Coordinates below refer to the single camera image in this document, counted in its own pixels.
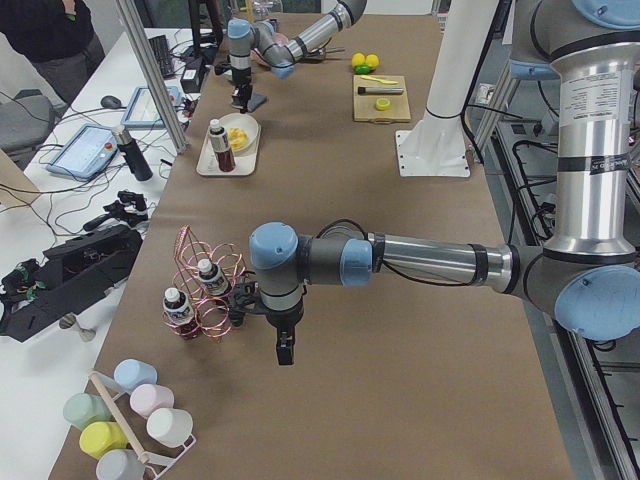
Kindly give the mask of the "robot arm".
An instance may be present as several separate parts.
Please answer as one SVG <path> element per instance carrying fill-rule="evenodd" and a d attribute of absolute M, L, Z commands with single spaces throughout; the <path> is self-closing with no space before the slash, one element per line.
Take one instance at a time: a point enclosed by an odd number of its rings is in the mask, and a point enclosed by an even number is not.
<path fill-rule="evenodd" d="M 540 247 L 490 248 L 361 231 L 303 236 L 281 222 L 264 224 L 249 249 L 257 308 L 276 329 L 278 362 L 294 361 L 306 285 L 361 286 L 380 270 L 439 287 L 488 286 L 593 341 L 636 329 L 639 274 L 623 224 L 638 58 L 635 1 L 516 2 L 513 66 L 547 66 L 561 80 L 552 237 Z"/>
<path fill-rule="evenodd" d="M 250 62 L 253 50 L 258 50 L 277 77 L 286 78 L 293 72 L 294 65 L 311 51 L 355 25 L 366 5 L 366 0 L 338 1 L 332 10 L 284 45 L 276 42 L 275 29 L 269 21 L 250 23 L 245 19 L 230 20 L 227 38 L 234 85 L 231 105 L 241 113 L 248 112 L 253 93 Z"/>

